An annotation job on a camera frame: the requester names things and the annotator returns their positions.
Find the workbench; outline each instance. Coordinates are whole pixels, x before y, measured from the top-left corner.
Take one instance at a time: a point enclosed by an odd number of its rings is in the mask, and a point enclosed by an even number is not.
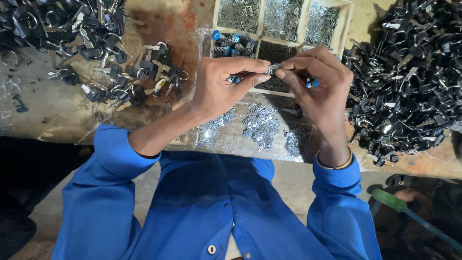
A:
[[[354,12],[347,38],[353,38],[358,42],[370,42],[374,37],[373,29],[378,21],[373,1],[352,0],[352,2]],[[392,0],[385,0],[380,1],[379,5],[387,10],[393,3]],[[154,45],[163,41],[171,46],[173,64],[178,64],[181,56],[184,55],[182,70],[188,72],[191,77],[169,96],[165,96],[167,88],[163,88],[159,98],[149,96],[143,105],[129,107],[122,111],[109,110],[108,104],[91,103],[79,107],[85,100],[85,93],[79,86],[65,85],[59,79],[46,79],[49,72],[55,72],[47,54],[38,53],[32,48],[20,49],[18,51],[22,60],[20,65],[16,67],[0,65],[1,76],[7,77],[10,74],[21,80],[20,93],[18,90],[11,93],[0,109],[11,111],[10,117],[0,120],[2,135],[34,138],[47,142],[92,144],[94,131],[101,123],[115,124],[134,130],[178,108],[192,97],[195,87],[195,66],[199,56],[208,56],[205,46],[207,44],[210,46],[210,42],[201,37],[197,31],[211,28],[214,5],[215,0],[127,0],[126,16],[131,19],[127,18],[125,35],[122,37],[128,50],[127,64],[136,62],[139,53],[143,51],[143,45]],[[346,48],[349,49],[351,46],[348,41]],[[30,65],[26,66],[26,60],[31,61]],[[93,68],[98,67],[98,62],[79,61],[72,63],[72,66],[81,78],[91,79],[96,73]],[[154,84],[152,80],[146,80],[141,85],[148,89],[153,88]],[[280,133],[275,136],[273,147],[258,151],[257,143],[242,136],[245,127],[241,122],[249,112],[248,106],[260,102],[262,106],[272,105],[278,109],[275,116],[281,120],[281,127]],[[24,111],[24,108],[19,110],[23,112],[16,111],[18,106],[25,106],[27,111]],[[217,139],[215,146],[204,145],[198,148],[198,130],[194,128],[172,141],[166,149],[312,162],[312,157],[319,147],[320,137],[316,128],[305,117],[299,120],[291,113],[295,108],[294,99],[247,93],[235,107],[231,122],[219,129],[215,137]],[[348,118],[345,121],[347,134],[351,137],[353,128]],[[309,145],[304,151],[303,158],[289,156],[284,148],[286,138],[283,131],[295,127],[302,127],[310,132]],[[360,162],[362,171],[462,179],[462,165],[456,158],[450,136],[438,147],[415,155],[404,154],[397,164],[392,165],[388,161],[387,165],[381,168],[372,164],[372,159],[366,154],[367,151],[359,148],[357,141],[350,145]]]

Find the gold bracelet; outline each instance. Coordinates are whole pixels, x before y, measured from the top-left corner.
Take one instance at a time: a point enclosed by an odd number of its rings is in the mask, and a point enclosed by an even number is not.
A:
[[[348,158],[348,160],[346,161],[346,163],[338,166],[338,167],[329,167],[329,166],[325,166],[325,164],[323,164],[320,160],[319,160],[319,151],[316,153],[316,161],[317,163],[319,164],[319,166],[323,167],[324,169],[328,169],[328,170],[340,170],[340,169],[343,169],[343,168],[346,168],[348,165],[350,165],[350,163],[353,161],[353,151],[351,151],[351,149],[348,147],[348,149],[350,150],[350,158]]]

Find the blue work shirt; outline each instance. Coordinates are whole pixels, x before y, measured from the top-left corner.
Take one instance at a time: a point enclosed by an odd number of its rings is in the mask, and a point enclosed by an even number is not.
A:
[[[356,158],[342,170],[314,162],[305,227],[272,186],[272,161],[166,151],[146,159],[128,133],[113,125],[96,131],[95,153],[62,190],[53,260],[223,260],[231,233],[246,259],[381,258],[369,206],[357,198]],[[160,180],[141,228],[132,179],[157,161]]]

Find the floor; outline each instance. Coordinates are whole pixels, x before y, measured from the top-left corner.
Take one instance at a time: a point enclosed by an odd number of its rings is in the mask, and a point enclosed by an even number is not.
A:
[[[311,164],[292,161],[274,161],[275,176],[273,185],[281,195],[284,202],[306,225],[308,208],[315,195],[311,191],[314,175]],[[144,224],[147,210],[151,203],[160,174],[159,163],[149,171],[134,179],[136,183],[136,204],[134,215],[140,224]],[[29,244],[14,255],[10,260],[48,260],[53,252],[55,240],[59,232],[62,218],[61,189],[72,178],[66,177],[52,192],[35,207],[30,218],[37,224],[37,232]],[[363,192],[359,198],[368,201],[370,194],[365,191],[372,184],[383,184],[388,178],[387,174],[367,172],[361,173]]]

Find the left hand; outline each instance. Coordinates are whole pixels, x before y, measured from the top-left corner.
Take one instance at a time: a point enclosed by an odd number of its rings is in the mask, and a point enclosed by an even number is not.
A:
[[[230,110],[247,91],[271,78],[270,62],[244,57],[202,58],[197,63],[197,84],[194,97],[189,101],[192,112],[201,124]],[[251,72],[239,83],[225,79],[231,74]]]

